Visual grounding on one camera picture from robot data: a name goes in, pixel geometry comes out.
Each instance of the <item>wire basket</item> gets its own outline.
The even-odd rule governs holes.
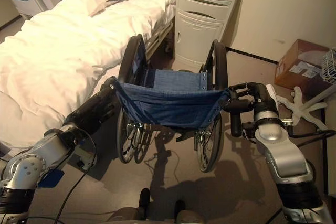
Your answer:
[[[336,83],[336,48],[330,48],[329,52],[324,55],[322,78],[331,84]]]

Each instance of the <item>white duvet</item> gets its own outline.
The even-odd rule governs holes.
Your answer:
[[[91,18],[80,0],[63,0],[25,21],[0,44],[0,142],[25,148],[60,127],[131,36],[151,37],[169,1],[123,0]]]

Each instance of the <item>wheelchair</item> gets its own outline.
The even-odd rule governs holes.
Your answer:
[[[146,60],[141,35],[130,39],[113,86],[121,109],[117,125],[117,151],[128,163],[148,149],[146,129],[166,126],[180,133],[177,142],[190,136],[198,153],[199,168],[210,172],[219,158],[222,133],[221,102],[229,99],[225,46],[214,40],[199,73],[153,69]]]

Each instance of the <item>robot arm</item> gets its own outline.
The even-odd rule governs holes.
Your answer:
[[[237,93],[236,90],[247,90]],[[326,205],[321,200],[312,172],[300,149],[289,140],[279,118],[277,100],[271,85],[244,83],[231,86],[231,100],[223,109],[234,115],[231,122],[233,136],[253,138],[264,155],[277,185],[285,218],[295,223],[333,223]],[[254,101],[239,100],[250,94]],[[254,124],[240,125],[240,113],[254,109]]]
[[[76,145],[114,114],[119,103],[108,84],[72,112],[61,129],[52,129],[32,148],[13,157],[0,178],[0,223],[26,223],[38,183],[67,159]]]

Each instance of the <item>black shoe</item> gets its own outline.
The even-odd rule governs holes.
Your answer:
[[[175,203],[175,208],[174,208],[174,223],[176,223],[176,219],[177,219],[177,215],[179,214],[179,212],[181,212],[182,210],[185,210],[185,203],[183,200],[178,200]]]
[[[148,188],[143,188],[139,198],[139,208],[144,210],[143,220],[147,219],[147,208],[151,199],[151,193]]]

